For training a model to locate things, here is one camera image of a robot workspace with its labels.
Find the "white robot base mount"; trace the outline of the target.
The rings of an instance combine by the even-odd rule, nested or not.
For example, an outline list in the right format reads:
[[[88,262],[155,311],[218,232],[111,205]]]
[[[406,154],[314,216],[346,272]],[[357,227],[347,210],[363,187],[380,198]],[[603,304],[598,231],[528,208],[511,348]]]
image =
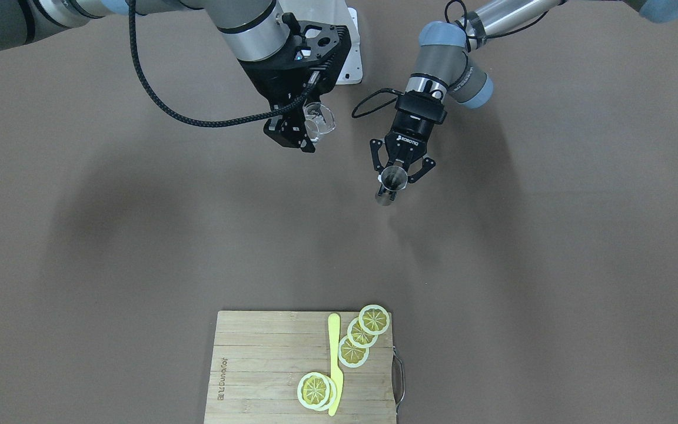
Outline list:
[[[339,24],[347,26],[350,30],[351,48],[342,67],[341,74],[337,77],[336,84],[360,84],[363,81],[364,70],[363,62],[361,62],[361,36],[358,13],[355,8],[345,4],[338,6],[337,10],[336,17]]]

